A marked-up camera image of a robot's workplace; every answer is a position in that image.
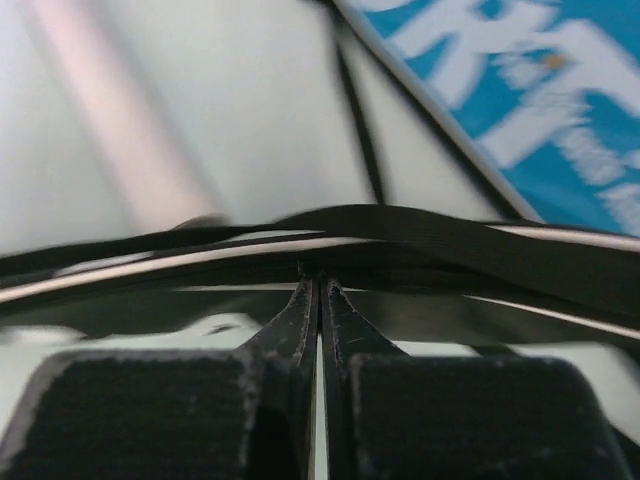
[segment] blue sign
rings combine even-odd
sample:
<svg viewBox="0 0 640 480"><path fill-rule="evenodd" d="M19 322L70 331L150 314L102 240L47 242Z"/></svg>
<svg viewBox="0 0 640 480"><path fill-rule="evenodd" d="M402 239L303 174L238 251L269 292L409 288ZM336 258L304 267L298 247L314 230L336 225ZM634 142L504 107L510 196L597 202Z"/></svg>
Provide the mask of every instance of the blue sign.
<svg viewBox="0 0 640 480"><path fill-rule="evenodd" d="M640 236L638 0L343 1L544 221Z"/></svg>

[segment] black wire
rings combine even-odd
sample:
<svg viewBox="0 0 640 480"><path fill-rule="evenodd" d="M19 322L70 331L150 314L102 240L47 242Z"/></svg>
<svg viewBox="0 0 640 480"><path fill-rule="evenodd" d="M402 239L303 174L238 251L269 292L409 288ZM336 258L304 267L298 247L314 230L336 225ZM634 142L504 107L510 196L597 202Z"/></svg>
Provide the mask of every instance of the black wire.
<svg viewBox="0 0 640 480"><path fill-rule="evenodd" d="M388 195L385 192L382 181L381 164L376 147L371 136L371 130L367 124L366 115L362 108L362 102L358 98L358 92L351 73L351 68L347 63L344 52L343 40L345 25L343 20L336 14L331 14L331 24L333 28L333 42L335 50L336 67L340 76L340 84L344 97L351 109L351 119L353 127L358 135L360 152L369 179L369 184L373 193L374 200L380 205L386 205Z"/></svg>

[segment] white stripe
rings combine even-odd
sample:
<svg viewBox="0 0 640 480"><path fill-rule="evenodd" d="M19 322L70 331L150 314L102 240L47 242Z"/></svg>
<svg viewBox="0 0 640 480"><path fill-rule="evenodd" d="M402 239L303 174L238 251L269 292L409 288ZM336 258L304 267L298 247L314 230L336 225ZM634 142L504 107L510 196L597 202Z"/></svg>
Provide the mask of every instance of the white stripe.
<svg viewBox="0 0 640 480"><path fill-rule="evenodd" d="M518 227L513 225L491 225L491 228L542 240L580 243L583 245L640 253L640 238L630 238L614 234L609 235L606 233L580 232L577 230L562 230L559 228Z"/></svg>
<svg viewBox="0 0 640 480"><path fill-rule="evenodd" d="M243 292L245 290L295 290L298 283L265 283L261 285L202 285L180 287L174 292ZM342 287L345 292L366 292L361 288Z"/></svg>
<svg viewBox="0 0 640 480"><path fill-rule="evenodd" d="M70 277L53 278L50 280L31 283L29 285L6 288L4 290L0 290L0 302L7 302L9 300L15 300L30 295L50 292L52 290L60 290L77 285L85 285L87 283L94 283L101 280L108 280L183 265L193 265L211 260L259 255L264 253L315 250L318 248L363 243L366 241L368 240L358 238L313 238L306 240L290 240L279 243L263 243L260 245L242 245L239 247L209 250L206 252L188 253L169 258L158 258L130 265L119 265L102 270L79 273Z"/></svg>
<svg viewBox="0 0 640 480"><path fill-rule="evenodd" d="M599 322L597 320L577 317L575 315L569 315L568 313L561 313L553 310L547 310L544 308L532 307L530 305L522 305L519 303L507 302L505 300L475 297L472 295L465 295L465 296L467 296L468 298L473 298L475 300L482 300L484 302L497 303L499 305L506 305L508 307L519 308L520 310L526 310L528 312L539 313L541 315L546 315L547 317L557 318L558 320L564 320L565 322L571 322L577 325L582 325L585 327L594 328L596 330L601 330L603 332L609 332L615 335L633 338L634 340L640 340L640 331L634 330L631 328L619 327L618 325L611 325L610 323L604 323L604 322Z"/></svg>

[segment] black plastic part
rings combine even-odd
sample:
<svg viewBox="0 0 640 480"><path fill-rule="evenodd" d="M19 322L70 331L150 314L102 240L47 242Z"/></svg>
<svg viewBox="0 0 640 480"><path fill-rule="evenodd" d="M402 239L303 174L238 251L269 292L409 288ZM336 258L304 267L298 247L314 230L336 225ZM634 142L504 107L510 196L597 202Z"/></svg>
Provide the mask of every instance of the black plastic part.
<svg viewBox="0 0 640 480"><path fill-rule="evenodd" d="M284 310L239 348L265 359L251 466L255 478L308 478L317 313L317 283L303 278Z"/></svg>
<svg viewBox="0 0 640 480"><path fill-rule="evenodd" d="M353 308L336 280L322 283L321 299L329 478L352 480L356 478L356 462L349 359L361 352L407 354Z"/></svg>
<svg viewBox="0 0 640 480"><path fill-rule="evenodd" d="M260 379L244 352L54 355L9 426L0 478L251 478Z"/></svg>
<svg viewBox="0 0 640 480"><path fill-rule="evenodd" d="M629 479L586 380L543 358L351 361L359 479Z"/></svg>

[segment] gray surface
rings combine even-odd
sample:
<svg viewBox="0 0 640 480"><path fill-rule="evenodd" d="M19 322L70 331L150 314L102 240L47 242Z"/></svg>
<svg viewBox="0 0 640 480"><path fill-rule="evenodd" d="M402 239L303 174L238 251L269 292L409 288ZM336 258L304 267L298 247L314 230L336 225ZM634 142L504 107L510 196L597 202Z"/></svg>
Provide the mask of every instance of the gray surface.
<svg viewBox="0 0 640 480"><path fill-rule="evenodd" d="M234 222L368 201L326 18L300 0L93 2ZM0 0L0 252L132 234L15 0ZM495 218L354 46L395 203Z"/></svg>

